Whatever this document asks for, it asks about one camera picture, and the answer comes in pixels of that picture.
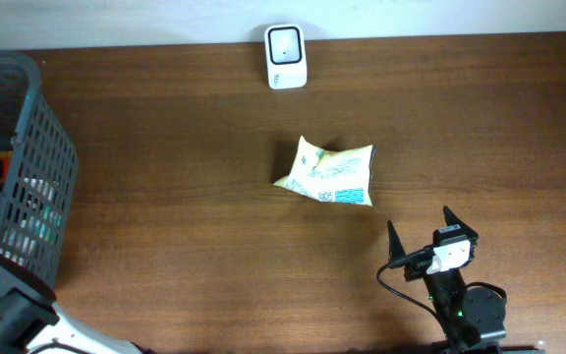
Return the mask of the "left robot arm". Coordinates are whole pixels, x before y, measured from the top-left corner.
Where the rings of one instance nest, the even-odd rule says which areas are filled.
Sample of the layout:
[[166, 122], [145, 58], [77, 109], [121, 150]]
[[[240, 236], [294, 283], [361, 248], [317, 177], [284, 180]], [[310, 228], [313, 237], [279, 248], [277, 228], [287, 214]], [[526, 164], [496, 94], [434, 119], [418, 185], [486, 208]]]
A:
[[0, 354], [145, 351], [67, 316], [45, 282], [0, 255]]

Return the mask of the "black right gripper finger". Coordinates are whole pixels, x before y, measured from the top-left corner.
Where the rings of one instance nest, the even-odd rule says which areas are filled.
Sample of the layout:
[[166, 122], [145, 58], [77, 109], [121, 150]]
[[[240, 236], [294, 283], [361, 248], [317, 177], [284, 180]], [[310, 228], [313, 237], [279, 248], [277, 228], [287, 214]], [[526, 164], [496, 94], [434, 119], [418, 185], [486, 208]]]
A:
[[448, 226], [457, 225], [460, 230], [466, 234], [468, 237], [477, 237], [478, 233], [462, 221], [448, 206], [444, 206], [443, 209], [444, 219]]
[[387, 231], [389, 244], [389, 258], [387, 265], [389, 268], [401, 267], [406, 253], [400, 241], [396, 228], [391, 220], [387, 221]]

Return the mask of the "orange spaghetti packet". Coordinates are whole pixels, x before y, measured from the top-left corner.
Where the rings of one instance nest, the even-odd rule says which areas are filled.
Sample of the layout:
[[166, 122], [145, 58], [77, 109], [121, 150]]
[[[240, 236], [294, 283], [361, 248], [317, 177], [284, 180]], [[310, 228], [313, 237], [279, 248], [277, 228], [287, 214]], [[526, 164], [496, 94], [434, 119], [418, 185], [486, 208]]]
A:
[[0, 162], [3, 165], [9, 165], [13, 157], [13, 152], [11, 150], [0, 151]]

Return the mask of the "green Kleenex tissue pack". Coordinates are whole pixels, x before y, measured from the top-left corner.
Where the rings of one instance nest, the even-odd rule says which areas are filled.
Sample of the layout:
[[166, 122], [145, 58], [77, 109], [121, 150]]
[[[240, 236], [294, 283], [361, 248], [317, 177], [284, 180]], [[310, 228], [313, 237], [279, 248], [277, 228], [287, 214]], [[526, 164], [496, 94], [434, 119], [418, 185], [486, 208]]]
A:
[[58, 182], [24, 177], [19, 201], [26, 209], [22, 226], [49, 246], [55, 246], [62, 222], [61, 197]]

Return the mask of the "white barcode scanner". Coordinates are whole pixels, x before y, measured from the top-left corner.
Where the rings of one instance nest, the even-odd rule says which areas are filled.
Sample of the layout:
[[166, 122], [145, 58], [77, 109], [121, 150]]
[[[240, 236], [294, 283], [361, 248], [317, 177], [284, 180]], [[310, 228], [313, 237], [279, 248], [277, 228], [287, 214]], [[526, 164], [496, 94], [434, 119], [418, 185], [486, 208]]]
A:
[[268, 27], [263, 35], [268, 85], [271, 89], [297, 89], [308, 81], [304, 32], [294, 24]]

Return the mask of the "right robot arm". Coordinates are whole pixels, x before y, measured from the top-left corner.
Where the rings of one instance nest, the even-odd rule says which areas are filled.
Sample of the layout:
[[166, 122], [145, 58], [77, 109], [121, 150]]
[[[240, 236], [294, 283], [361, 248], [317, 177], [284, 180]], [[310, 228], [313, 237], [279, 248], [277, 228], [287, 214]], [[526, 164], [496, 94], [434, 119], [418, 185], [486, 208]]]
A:
[[432, 305], [407, 296], [384, 281], [392, 294], [428, 311], [440, 325], [444, 339], [431, 345], [433, 353], [499, 353], [506, 336], [504, 320], [507, 294], [485, 282], [467, 283], [461, 273], [475, 258], [479, 234], [448, 206], [443, 208], [446, 226], [432, 233], [432, 243], [408, 254], [392, 222], [387, 223], [389, 259], [376, 273], [388, 268], [404, 270], [406, 281], [421, 279]]

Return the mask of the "yellow wiper sheet pack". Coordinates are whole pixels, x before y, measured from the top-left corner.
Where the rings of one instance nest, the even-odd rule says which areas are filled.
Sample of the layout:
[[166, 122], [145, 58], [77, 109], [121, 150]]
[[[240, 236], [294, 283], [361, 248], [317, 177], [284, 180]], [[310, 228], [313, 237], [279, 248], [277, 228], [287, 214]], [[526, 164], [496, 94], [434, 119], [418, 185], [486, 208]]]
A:
[[300, 136], [289, 174], [273, 185], [322, 203], [372, 207], [374, 154], [374, 145], [331, 151]]

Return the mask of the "dark grey plastic basket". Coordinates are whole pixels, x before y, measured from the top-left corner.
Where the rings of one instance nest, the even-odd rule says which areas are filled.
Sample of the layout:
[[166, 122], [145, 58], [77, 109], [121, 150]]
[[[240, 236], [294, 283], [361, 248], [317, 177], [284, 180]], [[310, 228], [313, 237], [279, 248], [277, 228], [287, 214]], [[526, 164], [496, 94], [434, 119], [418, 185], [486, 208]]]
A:
[[[79, 161], [66, 130], [41, 93], [36, 63], [22, 53], [0, 51], [0, 151], [13, 157], [0, 189], [0, 255], [54, 285], [76, 184]], [[22, 226], [19, 201], [24, 177], [58, 182], [62, 222], [55, 246]]]

